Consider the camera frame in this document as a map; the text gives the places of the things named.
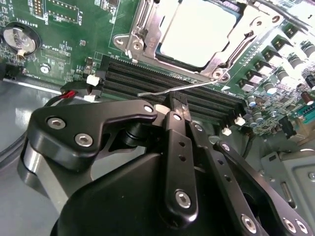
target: surface-mount component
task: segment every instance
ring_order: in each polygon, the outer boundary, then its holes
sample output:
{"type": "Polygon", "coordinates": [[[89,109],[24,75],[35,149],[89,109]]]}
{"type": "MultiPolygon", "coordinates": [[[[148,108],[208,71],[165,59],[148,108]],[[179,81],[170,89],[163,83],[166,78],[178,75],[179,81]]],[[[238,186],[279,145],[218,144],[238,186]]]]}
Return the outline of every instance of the surface-mount component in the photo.
{"type": "Polygon", "coordinates": [[[305,34],[299,31],[297,27],[292,26],[289,28],[285,34],[289,39],[291,39],[292,42],[296,44],[300,44],[302,41],[305,41],[305,34]]]}
{"type": "Polygon", "coordinates": [[[251,3],[140,0],[130,34],[116,35],[114,44],[133,61],[200,81],[219,80],[257,35],[282,20],[251,3]]]}
{"type": "Polygon", "coordinates": [[[255,68],[260,74],[266,75],[266,76],[269,75],[273,71],[273,68],[271,67],[271,65],[262,60],[260,60],[259,62],[255,64],[255,68]]]}
{"type": "Polygon", "coordinates": [[[302,97],[303,101],[305,102],[305,104],[308,106],[310,106],[314,103],[314,99],[311,97],[309,92],[306,92],[306,91],[302,92],[301,97],[302,97]]]}
{"type": "Polygon", "coordinates": [[[315,61],[315,46],[313,44],[305,47],[303,52],[306,54],[308,59],[315,61]]]}
{"type": "Polygon", "coordinates": [[[249,107],[256,106],[255,97],[253,95],[247,98],[247,102],[249,107]]]}
{"type": "Polygon", "coordinates": [[[305,82],[311,88],[311,90],[315,90],[315,76],[314,75],[308,75],[305,78],[305,82]]]}
{"type": "Polygon", "coordinates": [[[287,58],[291,53],[294,52],[293,46],[283,38],[279,38],[278,40],[276,40],[273,43],[273,46],[278,51],[278,53],[284,58],[287,58]]]}
{"type": "Polygon", "coordinates": [[[246,77],[249,82],[254,83],[254,84],[259,84],[263,80],[262,75],[254,70],[249,71],[246,74],[246,77]]]}
{"type": "Polygon", "coordinates": [[[281,57],[281,55],[275,51],[272,51],[272,50],[267,50],[264,53],[264,57],[265,57],[267,62],[269,62],[270,64],[272,64],[275,67],[278,67],[283,63],[283,58],[281,57]]]}
{"type": "Polygon", "coordinates": [[[240,88],[244,91],[244,92],[250,92],[252,91],[257,85],[254,83],[251,83],[247,80],[241,80],[239,82],[239,86],[240,88]]]}
{"type": "Polygon", "coordinates": [[[11,22],[3,29],[3,38],[9,48],[17,55],[27,57],[41,45],[38,34],[29,26],[11,22]]]}
{"type": "Polygon", "coordinates": [[[265,84],[264,89],[268,95],[273,95],[277,92],[277,88],[272,83],[265,84]]]}

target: black metal bracket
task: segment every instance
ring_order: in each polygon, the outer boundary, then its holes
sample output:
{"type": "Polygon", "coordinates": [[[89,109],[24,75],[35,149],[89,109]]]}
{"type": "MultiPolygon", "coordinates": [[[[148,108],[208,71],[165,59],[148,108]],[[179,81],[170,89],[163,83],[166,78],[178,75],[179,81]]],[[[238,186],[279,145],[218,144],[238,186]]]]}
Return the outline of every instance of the black metal bracket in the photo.
{"type": "Polygon", "coordinates": [[[21,155],[20,167],[30,173],[20,176],[38,178],[32,183],[41,183],[37,190],[61,212],[68,198],[92,181],[89,169],[95,159],[143,146],[147,155],[161,153],[157,206],[169,227],[183,229],[198,218],[194,164],[200,163],[209,183],[218,187],[214,194],[224,201],[234,235],[313,235],[308,224],[232,147],[209,143],[204,129],[191,121],[185,100],[169,97],[165,105],[169,106],[166,112],[143,100],[39,109],[31,116],[21,155]],[[244,196],[242,181],[258,193],[259,214],[244,196]]]}

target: green circuit board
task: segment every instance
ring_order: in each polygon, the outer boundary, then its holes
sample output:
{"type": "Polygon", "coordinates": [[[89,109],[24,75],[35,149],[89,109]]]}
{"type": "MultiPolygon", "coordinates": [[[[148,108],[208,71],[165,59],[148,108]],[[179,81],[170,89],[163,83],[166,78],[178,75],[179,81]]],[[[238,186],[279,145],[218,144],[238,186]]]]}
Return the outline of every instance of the green circuit board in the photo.
{"type": "MultiPolygon", "coordinates": [[[[290,9],[298,2],[283,0],[280,4],[290,9]]],[[[10,64],[22,66],[26,76],[58,85],[81,80],[87,57],[94,61],[92,73],[99,68],[103,55],[131,62],[115,47],[113,37],[129,33],[138,4],[139,0],[0,0],[2,28],[9,22],[19,22],[34,29],[41,39],[41,48],[26,59],[18,59],[4,42],[0,45],[0,56],[10,64]],[[51,65],[48,74],[40,70],[43,63],[51,65]]],[[[285,36],[284,31],[288,27],[290,24],[284,21],[278,28],[259,36],[233,65],[231,80],[210,86],[243,99],[253,94],[262,101],[258,103],[258,108],[264,121],[255,128],[257,134],[269,133],[279,119],[285,115],[296,116],[296,111],[304,106],[301,91],[279,84],[274,74],[261,82],[275,84],[278,91],[273,95],[267,95],[262,86],[246,93],[238,83],[259,60],[264,60],[264,49],[272,47],[274,38],[285,36]],[[290,104],[295,104],[294,109],[287,109],[290,104]],[[271,115],[273,111],[277,111],[275,117],[271,115]]],[[[178,79],[191,80],[160,68],[150,68],[178,79]]],[[[306,86],[303,90],[312,92],[306,86]]]]}

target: cable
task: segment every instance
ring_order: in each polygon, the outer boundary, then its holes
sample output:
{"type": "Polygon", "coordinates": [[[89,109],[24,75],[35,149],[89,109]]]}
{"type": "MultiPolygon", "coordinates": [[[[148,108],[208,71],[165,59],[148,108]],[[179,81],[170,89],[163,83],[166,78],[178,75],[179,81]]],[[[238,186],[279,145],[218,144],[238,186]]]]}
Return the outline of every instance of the cable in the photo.
{"type": "Polygon", "coordinates": [[[279,13],[287,21],[289,21],[290,23],[295,25],[297,28],[302,30],[305,34],[315,37],[315,29],[313,27],[311,27],[307,23],[299,20],[298,18],[291,15],[290,13],[286,12],[285,10],[280,8],[279,6],[274,5],[271,1],[267,1],[267,0],[254,0],[254,1],[259,2],[259,3],[269,7],[270,9],[274,10],[275,12],[279,13]]]}
{"type": "Polygon", "coordinates": [[[215,84],[217,82],[218,81],[215,80],[215,81],[207,81],[207,82],[203,82],[203,83],[199,83],[199,84],[183,85],[183,86],[179,86],[179,87],[170,88],[170,89],[164,90],[162,92],[142,92],[142,93],[138,93],[138,97],[143,97],[143,96],[148,96],[148,95],[158,96],[158,95],[167,94],[167,93],[172,92],[172,91],[191,89],[191,88],[195,88],[195,87],[199,87],[199,86],[215,84]]]}
{"type": "MultiPolygon", "coordinates": [[[[68,91],[62,95],[51,98],[44,107],[67,105],[75,97],[74,91],[68,91]]],[[[26,137],[24,132],[14,143],[0,152],[0,170],[9,165],[19,155],[26,137]]]]}
{"type": "Polygon", "coordinates": [[[249,138],[248,138],[248,141],[247,141],[247,144],[246,144],[246,147],[245,147],[245,151],[243,153],[243,158],[244,159],[247,158],[247,156],[248,156],[248,154],[249,154],[249,152],[250,152],[250,150],[252,148],[252,143],[253,143],[255,137],[256,137],[256,135],[254,135],[254,134],[250,134],[249,135],[249,138]]]}

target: screw hole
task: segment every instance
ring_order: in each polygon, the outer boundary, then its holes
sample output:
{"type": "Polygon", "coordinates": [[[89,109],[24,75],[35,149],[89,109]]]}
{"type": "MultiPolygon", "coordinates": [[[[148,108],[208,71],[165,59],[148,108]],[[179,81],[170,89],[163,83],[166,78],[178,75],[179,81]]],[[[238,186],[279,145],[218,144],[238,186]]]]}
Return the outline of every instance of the screw hole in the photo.
{"type": "Polygon", "coordinates": [[[86,137],[80,137],[80,141],[87,143],[89,140],[86,137]]]}
{"type": "Polygon", "coordinates": [[[272,18],[272,23],[276,23],[276,22],[278,22],[280,20],[280,16],[274,16],[273,18],[272,18]]]}
{"type": "Polygon", "coordinates": [[[232,182],[232,179],[231,179],[229,176],[224,175],[224,177],[225,177],[226,181],[228,181],[228,182],[232,182]]]}
{"type": "Polygon", "coordinates": [[[228,81],[228,79],[229,79],[229,78],[228,78],[227,76],[223,76],[222,81],[225,82],[225,81],[228,81]]]}
{"type": "Polygon", "coordinates": [[[179,155],[178,157],[179,157],[179,159],[180,159],[181,161],[183,161],[183,162],[185,162],[185,161],[186,161],[186,158],[185,158],[184,156],[179,155]]]}

